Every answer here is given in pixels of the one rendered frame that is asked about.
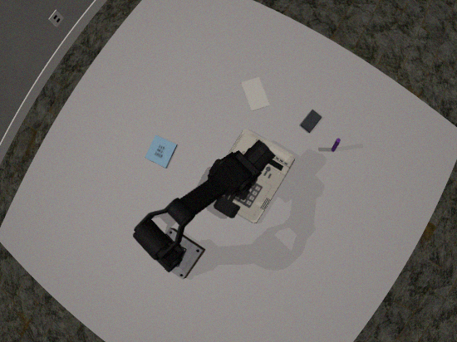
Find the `grey telephone keypad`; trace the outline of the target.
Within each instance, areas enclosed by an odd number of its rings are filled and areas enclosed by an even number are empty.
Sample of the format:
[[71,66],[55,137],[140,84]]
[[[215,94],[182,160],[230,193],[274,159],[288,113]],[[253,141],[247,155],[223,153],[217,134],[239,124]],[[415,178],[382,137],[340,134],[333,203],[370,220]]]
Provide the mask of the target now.
[[251,205],[253,204],[255,198],[258,196],[259,192],[261,191],[261,189],[262,189],[262,186],[260,186],[259,184],[256,183],[253,186],[253,188],[250,188],[250,190],[249,190],[250,194],[248,195],[248,197],[245,200],[241,200],[236,197],[235,197],[235,200],[237,200],[241,204],[245,205],[246,207],[250,208]]

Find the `light blue sticky note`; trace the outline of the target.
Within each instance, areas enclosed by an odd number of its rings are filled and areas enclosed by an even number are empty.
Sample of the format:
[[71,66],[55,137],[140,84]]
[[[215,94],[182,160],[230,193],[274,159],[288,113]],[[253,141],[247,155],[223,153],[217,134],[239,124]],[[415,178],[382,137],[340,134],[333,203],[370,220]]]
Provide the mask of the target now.
[[177,144],[155,135],[145,158],[167,168],[176,148]]

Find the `purple rod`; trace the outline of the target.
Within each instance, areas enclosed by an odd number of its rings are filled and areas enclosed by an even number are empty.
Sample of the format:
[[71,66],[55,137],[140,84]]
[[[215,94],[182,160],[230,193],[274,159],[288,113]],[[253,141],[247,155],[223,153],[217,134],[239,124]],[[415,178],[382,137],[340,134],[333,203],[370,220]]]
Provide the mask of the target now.
[[340,141],[341,141],[340,139],[336,140],[335,144],[332,146],[332,152],[334,152],[336,150],[336,148],[339,145]]

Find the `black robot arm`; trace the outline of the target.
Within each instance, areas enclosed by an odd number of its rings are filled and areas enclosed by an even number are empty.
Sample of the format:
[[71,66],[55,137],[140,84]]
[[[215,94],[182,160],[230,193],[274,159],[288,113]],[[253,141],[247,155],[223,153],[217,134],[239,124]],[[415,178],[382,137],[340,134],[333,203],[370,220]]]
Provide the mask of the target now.
[[[184,228],[195,215],[221,196],[243,191],[275,156],[258,140],[245,154],[237,151],[217,159],[209,170],[207,181],[182,198],[174,199],[165,209],[148,213],[135,227],[133,238],[167,272],[172,271],[182,262],[186,252],[180,245]],[[168,213],[179,224],[175,241],[151,220],[163,213]]]

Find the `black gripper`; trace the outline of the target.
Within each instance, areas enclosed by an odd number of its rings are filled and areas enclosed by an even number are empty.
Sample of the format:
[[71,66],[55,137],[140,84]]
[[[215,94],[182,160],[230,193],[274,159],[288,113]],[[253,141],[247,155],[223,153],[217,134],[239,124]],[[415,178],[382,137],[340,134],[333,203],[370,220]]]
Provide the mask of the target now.
[[[234,195],[232,196],[225,196],[225,197],[220,197],[219,199],[216,200],[214,204],[214,208],[224,215],[233,218],[236,216],[238,210],[240,209],[240,206],[233,203],[233,200],[235,197],[241,198],[242,200],[245,200],[247,196],[249,195],[249,189],[254,186],[254,184],[257,182],[258,179],[255,180],[255,182],[252,182],[249,186],[247,186],[242,192],[237,191]],[[247,195],[246,195],[247,194]],[[246,196],[246,197],[245,197]],[[230,198],[229,198],[230,197]],[[227,199],[228,198],[228,199]]]

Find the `beige telephone handset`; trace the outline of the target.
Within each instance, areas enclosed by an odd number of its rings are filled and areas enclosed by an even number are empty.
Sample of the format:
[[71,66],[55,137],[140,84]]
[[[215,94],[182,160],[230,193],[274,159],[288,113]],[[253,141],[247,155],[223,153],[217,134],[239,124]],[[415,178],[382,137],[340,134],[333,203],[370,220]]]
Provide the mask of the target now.
[[236,144],[232,152],[235,153],[237,151],[240,151],[242,154],[245,154],[248,148],[251,148],[256,142],[257,139],[254,138],[252,135],[248,133],[243,133],[242,137],[240,138],[239,142]]

